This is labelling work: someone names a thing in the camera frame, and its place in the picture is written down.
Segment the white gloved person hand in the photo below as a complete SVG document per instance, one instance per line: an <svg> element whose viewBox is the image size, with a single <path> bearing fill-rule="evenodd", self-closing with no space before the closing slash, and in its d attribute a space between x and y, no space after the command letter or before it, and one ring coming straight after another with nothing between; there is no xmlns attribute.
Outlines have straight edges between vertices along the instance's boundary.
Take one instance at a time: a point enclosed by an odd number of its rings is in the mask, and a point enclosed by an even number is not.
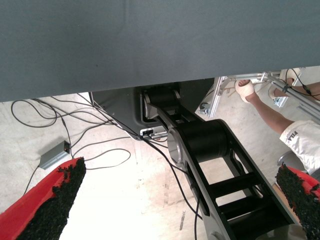
<svg viewBox="0 0 320 240"><path fill-rule="evenodd" d="M243 80L237 80L235 82L235 90L242 99L243 102L249 104L246 97L250 96L255 92L254 85L251 80L245 80L246 83L242 84Z"/></svg>
<svg viewBox="0 0 320 240"><path fill-rule="evenodd" d="M268 95L269 97L274 100L276 98L279 97L279 93L278 93L279 89L276 88L274 85L271 85L268 89Z"/></svg>

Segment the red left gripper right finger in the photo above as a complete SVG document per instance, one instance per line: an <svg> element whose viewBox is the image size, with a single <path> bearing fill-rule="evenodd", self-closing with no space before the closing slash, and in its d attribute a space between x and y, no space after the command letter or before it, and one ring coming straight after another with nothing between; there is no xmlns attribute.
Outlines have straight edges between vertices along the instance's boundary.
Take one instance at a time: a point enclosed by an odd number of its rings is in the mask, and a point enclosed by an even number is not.
<svg viewBox="0 0 320 240"><path fill-rule="evenodd" d="M298 217L308 240L320 238L320 182L311 175L282 164L276 182Z"/></svg>

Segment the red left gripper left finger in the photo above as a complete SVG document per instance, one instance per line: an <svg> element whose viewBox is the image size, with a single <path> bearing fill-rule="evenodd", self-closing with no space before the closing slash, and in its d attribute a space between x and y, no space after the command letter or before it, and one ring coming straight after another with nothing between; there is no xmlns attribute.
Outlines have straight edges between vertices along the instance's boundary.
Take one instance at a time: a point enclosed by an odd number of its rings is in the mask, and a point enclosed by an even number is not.
<svg viewBox="0 0 320 240"><path fill-rule="evenodd" d="M0 215L2 240L58 240L86 174L83 157L60 164Z"/></svg>

